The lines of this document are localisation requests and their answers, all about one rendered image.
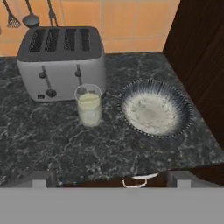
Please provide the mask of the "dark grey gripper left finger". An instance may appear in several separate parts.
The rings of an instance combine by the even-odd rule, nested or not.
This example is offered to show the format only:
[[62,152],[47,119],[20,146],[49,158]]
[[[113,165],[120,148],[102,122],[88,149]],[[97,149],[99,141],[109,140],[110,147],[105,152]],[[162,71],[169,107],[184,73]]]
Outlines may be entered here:
[[54,171],[35,171],[24,178],[14,180],[9,184],[3,185],[4,188],[48,188],[56,186],[57,180]]

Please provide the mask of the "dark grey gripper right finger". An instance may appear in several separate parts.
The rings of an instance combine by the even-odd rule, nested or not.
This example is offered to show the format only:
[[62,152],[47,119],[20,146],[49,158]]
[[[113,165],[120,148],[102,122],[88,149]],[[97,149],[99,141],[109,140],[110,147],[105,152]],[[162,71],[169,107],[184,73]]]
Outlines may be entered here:
[[169,171],[168,186],[176,188],[220,187],[220,185],[196,177],[189,171]]

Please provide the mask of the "blue-rimmed bowl of ice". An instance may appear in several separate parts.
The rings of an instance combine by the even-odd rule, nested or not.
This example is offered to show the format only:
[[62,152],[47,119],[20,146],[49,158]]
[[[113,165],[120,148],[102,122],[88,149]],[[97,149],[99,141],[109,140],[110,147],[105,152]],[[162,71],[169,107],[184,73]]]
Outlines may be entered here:
[[193,122],[193,105],[184,93],[161,80],[126,85],[119,93],[118,110],[133,130],[158,139],[178,137]]

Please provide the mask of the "glass of lemonade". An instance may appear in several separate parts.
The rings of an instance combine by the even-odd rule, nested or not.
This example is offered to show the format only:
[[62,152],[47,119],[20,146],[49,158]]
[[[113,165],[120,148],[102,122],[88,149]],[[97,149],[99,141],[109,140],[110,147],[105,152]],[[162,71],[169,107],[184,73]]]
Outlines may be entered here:
[[88,127],[97,126],[102,118],[102,91],[94,84],[79,85],[74,91],[80,121]]

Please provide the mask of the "dark wood drawer front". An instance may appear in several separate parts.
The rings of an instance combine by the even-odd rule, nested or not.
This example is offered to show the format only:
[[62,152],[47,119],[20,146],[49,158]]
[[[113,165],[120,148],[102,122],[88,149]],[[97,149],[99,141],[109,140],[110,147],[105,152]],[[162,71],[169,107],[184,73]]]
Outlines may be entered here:
[[[148,184],[146,187],[166,187],[168,178],[167,172],[161,171],[157,173],[158,176],[148,180]],[[105,178],[105,179],[96,179],[96,180],[89,180],[89,181],[82,181],[76,183],[67,183],[64,184],[64,187],[97,187],[97,188],[118,188],[123,187],[122,179],[125,179],[127,183],[130,183],[131,177],[125,178]]]

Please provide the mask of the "dark wood cabinet side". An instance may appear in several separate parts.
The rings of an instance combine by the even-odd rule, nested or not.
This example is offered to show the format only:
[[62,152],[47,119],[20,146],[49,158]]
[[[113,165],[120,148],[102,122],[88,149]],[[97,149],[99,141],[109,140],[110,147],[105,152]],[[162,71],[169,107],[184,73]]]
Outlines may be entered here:
[[188,134],[204,163],[189,171],[224,186],[224,0],[166,0],[164,56],[190,96]]

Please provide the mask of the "grey four-slot toaster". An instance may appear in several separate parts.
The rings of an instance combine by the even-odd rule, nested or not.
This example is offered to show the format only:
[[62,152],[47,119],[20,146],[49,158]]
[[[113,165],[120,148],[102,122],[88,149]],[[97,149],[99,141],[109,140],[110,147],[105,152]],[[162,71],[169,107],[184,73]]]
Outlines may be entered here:
[[18,49],[17,66],[35,102],[72,101],[82,84],[107,89],[102,38],[93,26],[29,29]]

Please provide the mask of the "hanging black ladle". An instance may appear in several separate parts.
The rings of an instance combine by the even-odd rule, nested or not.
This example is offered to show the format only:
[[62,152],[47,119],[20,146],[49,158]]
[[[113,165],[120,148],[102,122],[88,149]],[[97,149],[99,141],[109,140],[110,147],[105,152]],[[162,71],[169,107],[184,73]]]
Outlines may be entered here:
[[39,17],[35,15],[32,11],[29,0],[25,0],[29,14],[23,18],[23,23],[28,28],[38,27],[39,26]]

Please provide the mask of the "hanging black slotted spatula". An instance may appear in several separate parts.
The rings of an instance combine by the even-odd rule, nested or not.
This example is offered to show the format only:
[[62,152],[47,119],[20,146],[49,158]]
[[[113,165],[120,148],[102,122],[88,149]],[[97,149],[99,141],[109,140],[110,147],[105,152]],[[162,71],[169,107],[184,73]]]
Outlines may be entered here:
[[7,3],[7,0],[3,0],[3,4],[8,12],[8,22],[7,27],[10,29],[17,29],[20,27],[20,21],[12,14],[10,6]]

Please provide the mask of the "hanging black fork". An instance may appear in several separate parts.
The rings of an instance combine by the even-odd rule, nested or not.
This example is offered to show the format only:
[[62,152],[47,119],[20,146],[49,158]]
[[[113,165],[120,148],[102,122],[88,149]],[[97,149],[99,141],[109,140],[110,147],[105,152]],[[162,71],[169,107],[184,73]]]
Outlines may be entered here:
[[58,21],[57,21],[56,14],[55,14],[55,12],[53,10],[53,7],[52,7],[51,0],[47,0],[47,3],[48,3],[48,8],[49,8],[48,16],[49,16],[49,19],[50,19],[51,26],[57,26]]

